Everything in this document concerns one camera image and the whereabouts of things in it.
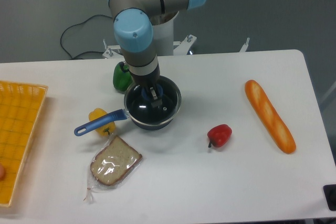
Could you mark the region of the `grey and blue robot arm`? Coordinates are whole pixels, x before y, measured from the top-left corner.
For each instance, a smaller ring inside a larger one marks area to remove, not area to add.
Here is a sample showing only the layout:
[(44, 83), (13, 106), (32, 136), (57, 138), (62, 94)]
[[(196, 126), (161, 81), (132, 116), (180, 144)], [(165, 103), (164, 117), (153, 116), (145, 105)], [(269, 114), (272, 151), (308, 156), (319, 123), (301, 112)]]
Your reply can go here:
[(161, 105), (160, 76), (151, 18), (200, 7), (206, 0), (107, 0), (114, 36), (134, 82), (153, 107)]

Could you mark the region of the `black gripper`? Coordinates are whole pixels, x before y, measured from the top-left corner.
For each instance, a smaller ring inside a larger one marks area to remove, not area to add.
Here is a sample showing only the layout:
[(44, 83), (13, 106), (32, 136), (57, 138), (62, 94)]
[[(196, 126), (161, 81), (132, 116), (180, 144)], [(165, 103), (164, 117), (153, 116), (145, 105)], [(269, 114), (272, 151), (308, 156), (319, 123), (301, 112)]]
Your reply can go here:
[(150, 87), (150, 98), (153, 108), (157, 108), (162, 105), (162, 87), (160, 85), (154, 86), (160, 77), (159, 68), (156, 68), (153, 72), (144, 76), (140, 76), (131, 72), (131, 76), (137, 85), (142, 87)]

